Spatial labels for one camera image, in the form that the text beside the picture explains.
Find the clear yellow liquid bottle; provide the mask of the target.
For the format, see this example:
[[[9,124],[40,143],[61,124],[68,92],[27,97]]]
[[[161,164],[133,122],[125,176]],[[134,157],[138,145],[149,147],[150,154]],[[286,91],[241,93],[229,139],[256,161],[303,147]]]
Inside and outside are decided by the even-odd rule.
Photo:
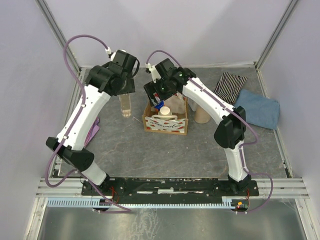
[[[120,110],[122,116],[129,118],[132,115],[131,96],[129,93],[118,96],[120,101]]]

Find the beige pump bottle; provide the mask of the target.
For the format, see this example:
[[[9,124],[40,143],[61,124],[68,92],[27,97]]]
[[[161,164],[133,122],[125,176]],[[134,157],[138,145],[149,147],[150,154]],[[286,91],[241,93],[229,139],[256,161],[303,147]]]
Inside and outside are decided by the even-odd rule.
[[[211,120],[211,116],[199,105],[196,108],[194,121],[198,124],[206,124]]]

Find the orange bottle blue pump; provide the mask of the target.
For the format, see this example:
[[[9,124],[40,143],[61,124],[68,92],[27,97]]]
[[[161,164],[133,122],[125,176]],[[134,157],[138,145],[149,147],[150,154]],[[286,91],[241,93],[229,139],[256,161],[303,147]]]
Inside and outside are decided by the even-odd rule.
[[[165,106],[165,104],[164,104],[164,101],[162,100],[162,101],[160,101],[157,105],[154,106],[154,109],[155,109],[156,112],[159,112],[160,109],[161,109],[162,107],[164,107],[164,106]]]

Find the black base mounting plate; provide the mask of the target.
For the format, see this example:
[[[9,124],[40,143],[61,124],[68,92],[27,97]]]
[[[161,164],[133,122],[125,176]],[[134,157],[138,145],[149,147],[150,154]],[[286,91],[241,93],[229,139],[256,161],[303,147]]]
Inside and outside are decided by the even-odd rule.
[[[119,204],[220,204],[222,197],[259,196],[258,184],[244,184],[219,178],[137,178],[115,177],[98,187]]]

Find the striped cloth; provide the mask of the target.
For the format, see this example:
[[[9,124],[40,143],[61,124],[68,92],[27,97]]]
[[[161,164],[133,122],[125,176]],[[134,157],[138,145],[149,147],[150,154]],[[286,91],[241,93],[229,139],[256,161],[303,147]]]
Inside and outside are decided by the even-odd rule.
[[[224,72],[218,81],[214,94],[230,105],[234,105],[247,81],[247,77]]]

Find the pink printed cloth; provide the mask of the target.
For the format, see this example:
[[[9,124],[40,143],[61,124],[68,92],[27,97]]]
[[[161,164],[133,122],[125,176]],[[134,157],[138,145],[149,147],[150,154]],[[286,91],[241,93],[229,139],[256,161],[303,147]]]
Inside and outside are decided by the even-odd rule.
[[[100,130],[99,123],[100,123],[100,118],[97,117],[95,119],[94,123],[92,124],[88,134],[87,134],[87,137],[86,137],[85,142],[84,142],[84,146],[85,147],[90,143],[90,141],[94,138],[94,136]]]

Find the blue towel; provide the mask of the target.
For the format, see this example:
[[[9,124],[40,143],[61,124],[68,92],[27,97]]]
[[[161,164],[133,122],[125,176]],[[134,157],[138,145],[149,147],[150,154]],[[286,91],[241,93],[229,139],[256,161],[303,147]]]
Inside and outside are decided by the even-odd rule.
[[[280,104],[277,100],[243,89],[234,106],[244,108],[248,124],[271,130],[277,129],[280,114]]]

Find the green bottle cream cap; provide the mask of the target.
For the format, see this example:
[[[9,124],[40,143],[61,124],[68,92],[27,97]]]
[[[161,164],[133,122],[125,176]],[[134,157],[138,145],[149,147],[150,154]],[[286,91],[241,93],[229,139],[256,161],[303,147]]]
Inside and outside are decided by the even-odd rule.
[[[171,116],[172,115],[172,111],[169,107],[167,106],[162,106],[159,111],[158,111],[158,114],[160,116]]]

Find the white bottle black cap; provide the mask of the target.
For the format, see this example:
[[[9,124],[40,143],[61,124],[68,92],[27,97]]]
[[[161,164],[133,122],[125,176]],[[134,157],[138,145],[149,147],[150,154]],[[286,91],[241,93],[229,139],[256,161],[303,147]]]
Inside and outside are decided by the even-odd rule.
[[[193,112],[197,110],[198,104],[191,98],[188,98],[188,105]]]

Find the aluminium frame post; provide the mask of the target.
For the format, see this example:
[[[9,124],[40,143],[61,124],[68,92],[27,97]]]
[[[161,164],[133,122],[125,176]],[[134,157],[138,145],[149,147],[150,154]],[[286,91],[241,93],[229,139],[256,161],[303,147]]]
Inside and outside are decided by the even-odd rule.
[[[290,20],[292,14],[294,13],[296,7],[300,3],[300,0],[290,0],[287,7],[285,8],[280,20],[278,21],[274,31],[272,32],[266,46],[264,47],[258,61],[255,63],[255,69],[258,71],[267,60],[269,54],[271,53],[273,47],[275,46],[278,38],[285,29],[288,21]]]
[[[49,5],[47,4],[46,0],[35,0],[35,3],[39,7],[41,13],[43,14],[45,20],[47,21],[49,27],[51,28],[55,38],[57,39],[58,43],[62,48],[64,48],[67,39],[65,38],[62,30],[58,26],[55,17],[52,13],[52,11],[49,8]],[[66,49],[66,56],[67,59],[69,60],[69,64],[72,66],[72,68],[79,73],[81,70],[81,67],[79,66],[76,58],[74,57],[70,47],[68,46]]]

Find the aluminium front rail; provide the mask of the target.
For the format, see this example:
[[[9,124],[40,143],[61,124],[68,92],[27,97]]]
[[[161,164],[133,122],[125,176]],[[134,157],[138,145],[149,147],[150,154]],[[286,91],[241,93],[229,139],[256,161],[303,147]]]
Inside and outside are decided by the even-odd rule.
[[[274,178],[273,183],[268,178],[256,178],[259,196],[266,199],[272,191],[272,199],[308,199],[310,196],[301,178]],[[66,179],[58,187],[47,186],[45,180],[40,180],[35,196],[38,198],[76,198],[81,197],[82,183],[78,178]]]

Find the watermelon print canvas bag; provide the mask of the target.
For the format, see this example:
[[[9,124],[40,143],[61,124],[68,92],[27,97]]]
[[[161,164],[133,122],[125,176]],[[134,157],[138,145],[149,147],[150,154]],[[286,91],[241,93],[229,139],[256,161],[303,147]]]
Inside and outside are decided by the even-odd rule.
[[[176,113],[172,111],[172,108],[168,106],[168,114],[161,114],[148,102],[143,115],[142,123],[146,132],[182,135],[186,136],[188,132],[188,98],[187,97],[176,97],[177,100],[183,101],[183,112]]]

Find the left aluminium frame post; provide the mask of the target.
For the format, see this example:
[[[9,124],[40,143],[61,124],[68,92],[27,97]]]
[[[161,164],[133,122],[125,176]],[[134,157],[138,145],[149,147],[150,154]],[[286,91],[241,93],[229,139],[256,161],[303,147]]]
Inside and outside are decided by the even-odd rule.
[[[52,11],[49,8],[49,5],[47,4],[46,0],[35,0],[35,3],[39,7],[41,13],[43,14],[45,20],[47,21],[49,27],[51,28],[55,38],[57,39],[58,43],[62,48],[64,48],[67,39],[65,38],[62,30],[58,26],[55,17],[52,13]],[[72,66],[72,68],[79,73],[81,70],[81,67],[79,66],[76,58],[74,57],[70,47],[68,46],[66,49],[66,56],[67,59],[69,60],[69,64]]]

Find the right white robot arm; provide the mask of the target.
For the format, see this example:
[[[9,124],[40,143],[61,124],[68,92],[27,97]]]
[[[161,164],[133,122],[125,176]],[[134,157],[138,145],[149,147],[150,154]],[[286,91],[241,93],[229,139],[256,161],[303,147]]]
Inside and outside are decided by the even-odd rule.
[[[246,131],[243,107],[233,107],[209,90],[189,68],[177,67],[166,58],[156,65],[145,64],[152,80],[144,85],[150,105],[156,107],[180,93],[204,109],[217,124],[213,135],[224,148],[228,163],[229,191],[236,196],[247,190],[250,180],[242,148]]]

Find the right aluminium frame post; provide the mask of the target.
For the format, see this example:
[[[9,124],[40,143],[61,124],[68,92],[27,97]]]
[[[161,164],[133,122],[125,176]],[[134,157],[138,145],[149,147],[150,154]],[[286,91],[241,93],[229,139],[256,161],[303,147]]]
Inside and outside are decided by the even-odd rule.
[[[278,38],[285,29],[288,21],[290,20],[292,14],[294,13],[296,7],[300,3],[300,0],[290,0],[287,7],[285,8],[280,20],[278,21],[274,31],[272,32],[266,46],[264,47],[258,61],[255,63],[255,69],[258,71],[267,60],[269,54],[271,53],[273,47],[275,46]]]

